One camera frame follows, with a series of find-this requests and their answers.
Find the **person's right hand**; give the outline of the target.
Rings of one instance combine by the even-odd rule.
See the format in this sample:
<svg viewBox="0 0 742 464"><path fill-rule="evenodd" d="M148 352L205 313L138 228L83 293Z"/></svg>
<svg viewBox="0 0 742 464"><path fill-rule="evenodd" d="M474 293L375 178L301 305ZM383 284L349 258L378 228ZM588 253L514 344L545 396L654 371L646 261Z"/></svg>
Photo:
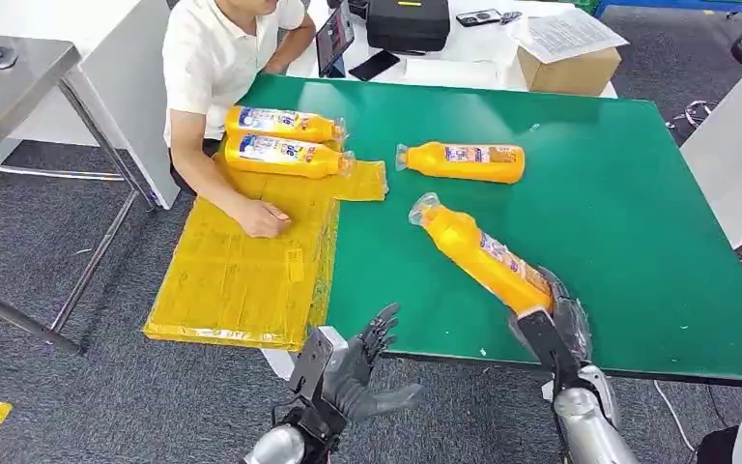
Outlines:
<svg viewBox="0 0 742 464"><path fill-rule="evenodd" d="M275 238L292 224L292 219L272 203L254 199L241 201L234 219L252 238Z"/></svg>

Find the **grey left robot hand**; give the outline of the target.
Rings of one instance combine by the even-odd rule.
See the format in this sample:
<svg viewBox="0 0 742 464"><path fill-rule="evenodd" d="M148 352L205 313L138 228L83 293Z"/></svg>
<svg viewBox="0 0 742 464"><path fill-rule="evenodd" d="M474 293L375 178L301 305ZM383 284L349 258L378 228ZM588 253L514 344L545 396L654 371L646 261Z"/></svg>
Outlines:
<svg viewBox="0 0 742 464"><path fill-rule="evenodd" d="M382 392L373 392L369 387L376 361L395 340L389 332L398 323L398 311L397 303L385 306L348 340L348 350L341 363L325 376L323 399L350 422L412 408L424 393L419 384Z"/></svg>

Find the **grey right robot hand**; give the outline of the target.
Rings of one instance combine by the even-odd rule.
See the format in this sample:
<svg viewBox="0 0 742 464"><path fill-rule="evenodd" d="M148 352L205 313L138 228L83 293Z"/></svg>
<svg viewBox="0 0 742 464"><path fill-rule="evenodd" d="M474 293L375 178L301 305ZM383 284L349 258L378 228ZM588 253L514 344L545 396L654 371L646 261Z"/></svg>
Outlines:
<svg viewBox="0 0 742 464"><path fill-rule="evenodd" d="M582 302L569 292L555 273L544 267L540 267L538 271L549 283L553 297L553 322L562 340L579 363L590 363L591 331Z"/></svg>

